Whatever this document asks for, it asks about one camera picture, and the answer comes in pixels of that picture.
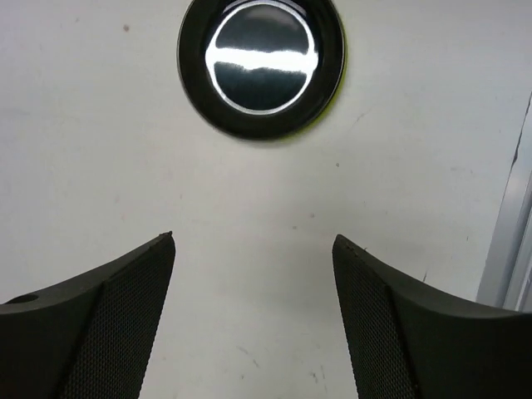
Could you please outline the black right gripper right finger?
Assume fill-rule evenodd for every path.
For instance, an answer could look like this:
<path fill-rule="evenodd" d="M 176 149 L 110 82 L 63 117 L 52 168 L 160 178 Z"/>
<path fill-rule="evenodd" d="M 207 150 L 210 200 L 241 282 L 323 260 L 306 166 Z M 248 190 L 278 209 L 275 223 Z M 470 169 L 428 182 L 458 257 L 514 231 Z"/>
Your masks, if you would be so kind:
<path fill-rule="evenodd" d="M 343 235 L 332 263 L 359 397 L 530 397 L 529 313 L 433 288 Z"/>

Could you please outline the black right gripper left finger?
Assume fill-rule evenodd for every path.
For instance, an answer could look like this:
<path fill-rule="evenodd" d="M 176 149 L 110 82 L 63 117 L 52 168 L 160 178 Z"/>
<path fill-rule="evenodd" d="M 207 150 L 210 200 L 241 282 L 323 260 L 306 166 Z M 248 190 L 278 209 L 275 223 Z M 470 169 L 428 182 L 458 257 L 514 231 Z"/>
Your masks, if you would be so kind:
<path fill-rule="evenodd" d="M 137 398 L 175 261 L 163 233 L 1 306 L 3 398 Z"/>

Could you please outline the black plate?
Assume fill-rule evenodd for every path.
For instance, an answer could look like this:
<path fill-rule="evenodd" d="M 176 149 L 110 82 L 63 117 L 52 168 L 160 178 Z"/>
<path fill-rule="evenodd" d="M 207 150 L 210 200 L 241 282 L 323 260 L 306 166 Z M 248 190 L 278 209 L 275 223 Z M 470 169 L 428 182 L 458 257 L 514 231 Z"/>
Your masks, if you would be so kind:
<path fill-rule="evenodd" d="M 331 98 L 347 39 L 332 1 L 193 1 L 176 61 L 196 112 L 250 141 L 296 134 Z"/>

